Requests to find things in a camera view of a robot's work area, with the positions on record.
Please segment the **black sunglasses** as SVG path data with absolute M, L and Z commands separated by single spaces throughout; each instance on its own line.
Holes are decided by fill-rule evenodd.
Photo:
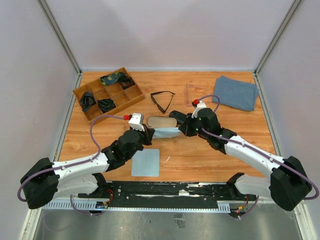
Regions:
M 150 94 L 153 109 L 162 115 L 168 113 L 176 94 L 169 90 L 156 91 Z

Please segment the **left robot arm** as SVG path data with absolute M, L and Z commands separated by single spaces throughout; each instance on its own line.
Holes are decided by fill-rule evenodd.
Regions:
M 53 199 L 70 195 L 101 198 L 107 193 L 103 173 L 122 167 L 144 146 L 152 145 L 154 133 L 152 128 L 129 129 L 94 155 L 60 162 L 42 158 L 21 178 L 18 193 L 23 193 L 24 197 L 19 200 L 34 210 Z

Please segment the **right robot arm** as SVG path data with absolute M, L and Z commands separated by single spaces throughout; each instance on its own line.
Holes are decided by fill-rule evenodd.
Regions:
M 296 157 L 284 158 L 254 146 L 236 132 L 221 127 L 217 115 L 210 108 L 201 109 L 196 117 L 191 113 L 183 114 L 177 122 L 185 136 L 198 136 L 214 150 L 240 159 L 264 175 L 234 175 L 232 184 L 226 188 L 230 199 L 256 195 L 270 198 L 283 210 L 292 211 L 311 192 L 311 181 Z

